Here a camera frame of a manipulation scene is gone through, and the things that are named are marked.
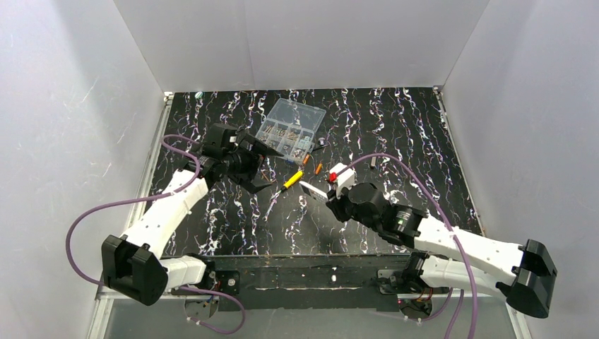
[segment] wire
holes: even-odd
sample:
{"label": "wire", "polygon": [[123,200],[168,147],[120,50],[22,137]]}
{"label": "wire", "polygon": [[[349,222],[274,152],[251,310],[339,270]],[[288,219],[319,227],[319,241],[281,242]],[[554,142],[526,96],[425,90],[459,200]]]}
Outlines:
{"label": "wire", "polygon": [[426,289],[422,289],[422,292],[420,293],[420,295],[418,296],[418,298],[416,298],[416,300],[420,300],[420,298],[422,298],[422,296],[424,295]]}
{"label": "wire", "polygon": [[235,297],[227,295],[225,293],[222,292],[217,292],[217,291],[210,291],[210,290],[200,290],[199,288],[191,288],[191,287],[186,287],[186,286],[181,286],[179,287],[180,290],[183,291],[187,291],[187,292],[193,292],[193,293],[199,293],[202,295],[217,295],[219,297],[224,297],[226,299],[229,299],[230,301],[234,302],[235,304],[237,304],[237,306],[239,306],[239,310],[241,310],[242,312],[242,320],[241,322],[239,322],[239,325],[237,325],[236,328],[233,328],[232,330],[223,330],[222,328],[218,328],[214,325],[210,325],[209,323],[205,323],[202,320],[198,319],[198,318],[194,318],[192,316],[188,316],[187,315],[187,311],[185,311],[185,316],[189,319],[194,321],[195,323],[197,323],[198,325],[203,325],[204,327],[207,327],[209,329],[211,329],[212,331],[215,331],[216,333],[220,333],[220,334],[233,334],[237,331],[239,331],[239,329],[243,326],[243,324],[245,323],[245,317],[246,317],[246,312],[245,312],[245,308],[243,307],[243,304]]}
{"label": "wire", "polygon": [[428,298],[426,298],[426,299],[425,299],[425,301],[426,301],[426,302],[427,302],[427,301],[429,301],[429,300],[430,300],[430,298],[432,298],[432,287],[431,287],[431,289],[430,289],[429,296],[428,296]]}
{"label": "wire", "polygon": [[458,300],[458,306],[456,307],[456,311],[453,313],[453,316],[451,317],[451,321],[449,322],[449,325],[447,326],[447,330],[445,331],[445,339],[449,339],[449,335],[451,334],[451,329],[453,328],[453,325],[456,323],[458,314],[460,313],[460,309],[462,308],[463,301],[464,301],[464,290],[461,290],[460,291],[460,299]]}
{"label": "wire", "polygon": [[179,153],[180,155],[183,155],[184,157],[188,157],[189,159],[192,159],[196,165],[196,172],[194,173],[194,176],[192,178],[189,179],[188,182],[186,182],[183,186],[179,187],[178,189],[175,189],[173,192],[169,192],[169,193],[163,193],[163,194],[157,194],[155,196],[146,196],[145,198],[135,198],[135,199],[129,199],[129,200],[123,200],[123,201],[116,201],[114,203],[105,203],[104,205],[100,205],[100,206],[96,206],[94,208],[91,208],[90,210],[87,210],[86,212],[83,212],[83,214],[79,215],[77,217],[77,219],[75,219],[75,221],[73,222],[73,224],[70,226],[69,230],[66,233],[66,238],[65,238],[65,249],[66,249],[66,258],[69,260],[69,263],[71,264],[71,267],[73,268],[73,270],[75,271],[75,273],[77,273],[80,277],[82,277],[83,279],[87,280],[88,282],[92,283],[92,284],[96,284],[99,286],[103,286],[104,283],[102,283],[99,280],[96,280],[92,277],[90,277],[89,275],[86,275],[80,268],[79,266],[77,266],[77,264],[75,263],[75,260],[73,259],[73,252],[71,250],[71,238],[73,237],[73,231],[75,231],[75,227],[77,227],[77,225],[79,225],[79,223],[88,215],[98,212],[99,210],[103,210],[106,208],[111,208],[111,207],[116,207],[116,206],[122,206],[122,205],[129,205],[132,203],[142,203],[142,202],[146,202],[146,201],[155,201],[161,198],[167,198],[168,196],[172,196],[173,194],[179,193],[180,191],[183,191],[184,189],[186,189],[189,185],[191,185],[192,182],[194,182],[194,180],[200,175],[200,162],[198,160],[198,158],[191,154],[188,153],[184,150],[180,150],[176,147],[173,147],[169,144],[166,143],[166,140],[168,138],[178,138],[178,139],[182,139],[185,141],[188,141],[190,143],[195,143],[195,144],[199,144],[198,141],[195,141],[193,139],[187,138],[186,136],[178,136],[176,134],[169,134],[166,135],[164,137],[162,137],[162,140],[160,141],[160,143],[162,144],[162,146],[164,146],[166,149],[171,150],[175,153]]}
{"label": "wire", "polygon": [[436,311],[430,317],[423,319],[422,321],[431,321],[432,319],[435,319],[436,317],[438,317],[441,314],[441,312],[443,312],[443,310],[445,310],[445,308],[449,304],[449,300],[451,299],[451,295],[452,294],[453,294],[453,288],[449,289],[449,293],[447,294],[447,298],[445,298],[445,301],[443,302],[443,304],[441,305],[441,307],[439,308],[439,310]]}
{"label": "wire", "polygon": [[[429,316],[428,318],[424,318],[424,319],[420,319],[420,321],[431,321],[432,319],[435,319],[436,317],[438,317],[447,307],[447,305],[449,304],[449,300],[451,299],[451,295],[453,294],[453,288],[449,289],[449,293],[447,294],[447,298],[445,298],[445,301],[443,302],[443,304],[441,305],[441,307],[439,308],[438,311],[436,311],[433,315]],[[399,316],[392,316],[390,314],[385,314],[385,313],[381,313],[381,312],[377,312],[377,311],[370,311],[369,313],[374,314],[376,316],[385,316],[387,318],[392,318],[392,319],[398,319],[398,320],[405,320],[405,317],[399,317]]]}
{"label": "wire", "polygon": [[[350,163],[346,168],[342,169],[339,173],[337,173],[337,177],[339,177],[342,173],[347,171],[349,168],[355,166],[357,163],[362,162],[367,159],[370,159],[371,157],[387,157],[387,158],[392,159],[395,162],[397,162],[403,168],[403,170],[406,171],[412,177],[412,179],[414,179],[414,181],[416,182],[418,187],[420,187],[420,190],[422,190],[422,192],[425,194],[425,196],[433,204],[433,206],[435,207],[437,212],[439,212],[439,215],[441,216],[441,219],[443,220],[445,227],[450,232],[453,232],[451,223],[449,222],[449,219],[447,218],[447,215],[445,214],[445,212],[441,209],[441,206],[439,205],[439,203],[437,203],[437,201],[434,200],[432,194],[427,190],[426,186],[420,181],[420,179],[418,179],[416,174],[414,172],[412,172],[412,170],[408,166],[406,166],[403,162],[401,162],[401,160],[399,160],[399,158],[397,158],[397,157],[394,157],[394,156],[386,154],[386,153],[372,153],[372,154],[364,155],[362,157],[359,157],[358,159],[356,159],[355,161]],[[458,250],[460,251],[460,255],[462,256],[464,265],[466,266],[466,271],[468,272],[468,279],[470,280],[470,288],[472,290],[473,303],[472,303],[472,319],[470,320],[470,330],[468,331],[468,339],[473,339],[474,332],[476,331],[476,321],[478,319],[478,299],[477,299],[476,281],[474,280],[474,273],[472,272],[472,268],[470,267],[470,259],[468,258],[468,255],[466,255],[466,253],[464,252],[462,243],[460,243],[460,240],[458,239],[458,237],[455,234],[453,235],[453,241],[456,243],[456,246],[458,247]]]}

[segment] white enclosure wall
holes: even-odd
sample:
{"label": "white enclosure wall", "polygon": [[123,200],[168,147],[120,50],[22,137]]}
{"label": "white enclosure wall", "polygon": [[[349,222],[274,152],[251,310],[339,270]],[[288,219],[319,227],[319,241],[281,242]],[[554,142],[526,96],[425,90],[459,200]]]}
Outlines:
{"label": "white enclosure wall", "polygon": [[[96,287],[70,268],[69,225],[136,194],[160,88],[110,0],[3,2],[0,10],[0,338],[84,338]],[[100,277],[100,244],[128,208],[73,237]]]}
{"label": "white enclosure wall", "polygon": [[547,245],[558,277],[534,338],[599,333],[599,5],[491,0],[444,89],[489,236]]}
{"label": "white enclosure wall", "polygon": [[115,0],[163,90],[445,83],[489,0]]}

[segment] black table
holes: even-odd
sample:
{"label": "black table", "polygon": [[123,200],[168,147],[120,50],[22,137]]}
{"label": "black table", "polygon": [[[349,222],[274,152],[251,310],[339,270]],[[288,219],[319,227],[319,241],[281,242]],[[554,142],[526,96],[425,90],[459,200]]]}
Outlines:
{"label": "black table", "polygon": [[[399,155],[428,186],[454,225],[480,234],[458,159],[446,130],[439,103],[431,88],[375,88],[339,90],[269,90],[253,92],[177,93],[165,133],[201,140],[213,123],[247,126],[256,133],[280,98],[321,107],[326,116],[316,134],[330,144],[314,153],[305,167],[305,181],[325,189],[325,171],[338,162],[373,152]],[[151,193],[164,189],[179,156],[162,149]],[[319,162],[320,175],[314,170]],[[285,192],[267,220],[271,196],[297,170],[272,159],[266,175],[272,187],[252,195],[228,179],[217,183],[179,226],[165,249],[166,255],[193,252],[205,255],[247,254],[375,254],[403,253],[356,222],[340,223],[331,211],[302,195],[298,185]],[[356,167],[358,182],[373,182],[394,201],[428,210],[432,204],[392,162],[377,161]]]}

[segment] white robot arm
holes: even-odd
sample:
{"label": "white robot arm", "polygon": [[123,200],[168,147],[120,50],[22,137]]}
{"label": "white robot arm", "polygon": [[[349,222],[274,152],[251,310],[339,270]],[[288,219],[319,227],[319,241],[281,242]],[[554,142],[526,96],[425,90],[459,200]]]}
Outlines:
{"label": "white robot arm", "polygon": [[471,263],[478,292],[504,300],[529,316],[548,316],[557,269],[543,244],[531,239],[525,246],[505,243],[458,227],[450,231],[420,210],[388,202],[375,185],[356,184],[353,169],[337,175],[344,168],[337,164],[331,169],[333,188],[327,193],[306,182],[300,185],[306,195],[325,203],[337,220],[356,220],[391,244],[421,251],[413,252],[406,268],[387,279],[386,290],[405,283],[470,290],[468,272],[453,240],[456,235]]}
{"label": "white robot arm", "polygon": [[210,289],[214,271],[208,258],[189,254],[160,260],[172,233],[191,208],[225,175],[250,193],[270,186],[254,186],[253,179],[267,156],[281,156],[245,131],[224,124],[210,126],[197,152],[201,171],[190,185],[181,188],[195,173],[195,164],[186,162],[174,173],[163,193],[171,196],[155,201],[143,217],[120,237],[108,236],[102,243],[104,284],[139,302],[151,305],[165,291],[188,284]]}

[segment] yellow handle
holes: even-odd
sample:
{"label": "yellow handle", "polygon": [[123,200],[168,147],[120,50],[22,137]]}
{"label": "yellow handle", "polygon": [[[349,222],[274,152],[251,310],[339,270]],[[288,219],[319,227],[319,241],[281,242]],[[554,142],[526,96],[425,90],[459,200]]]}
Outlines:
{"label": "yellow handle", "polygon": [[293,184],[295,184],[297,182],[297,180],[300,180],[302,178],[302,176],[304,175],[303,171],[297,171],[297,173],[295,173],[293,175],[293,177],[291,177],[291,179],[287,180],[287,182],[285,182],[283,184],[283,186],[288,189],[290,188]]}

